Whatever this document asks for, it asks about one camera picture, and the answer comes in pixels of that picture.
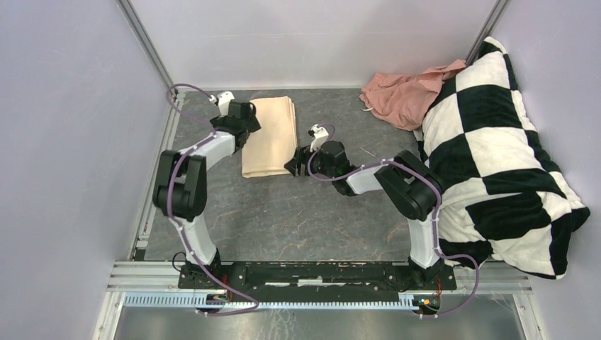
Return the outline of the beige cloth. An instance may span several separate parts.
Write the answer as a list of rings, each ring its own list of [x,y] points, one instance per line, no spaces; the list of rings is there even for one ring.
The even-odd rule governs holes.
[[[244,178],[286,175],[284,165],[292,160],[298,147],[295,105],[288,96],[256,98],[261,128],[250,134],[242,148],[241,169]]]

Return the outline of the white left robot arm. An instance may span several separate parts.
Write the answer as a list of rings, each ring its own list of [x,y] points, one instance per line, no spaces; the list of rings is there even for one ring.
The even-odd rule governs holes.
[[[227,113],[212,118],[210,123],[213,129],[201,141],[160,154],[152,193],[154,206],[176,228],[187,264],[198,267],[196,280],[209,289],[221,283],[223,270],[204,216],[208,171],[241,150],[250,135],[261,129],[257,108],[250,102],[229,102]]]

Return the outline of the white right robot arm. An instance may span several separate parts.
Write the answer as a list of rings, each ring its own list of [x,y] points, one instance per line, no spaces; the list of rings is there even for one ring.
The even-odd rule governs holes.
[[[309,146],[297,148],[284,168],[293,176],[330,182],[344,196],[383,191],[408,220],[410,282],[427,289],[437,281],[444,266],[437,249],[435,222],[442,182],[414,154],[403,150],[392,159],[355,166],[341,142],[329,141],[315,151]]]

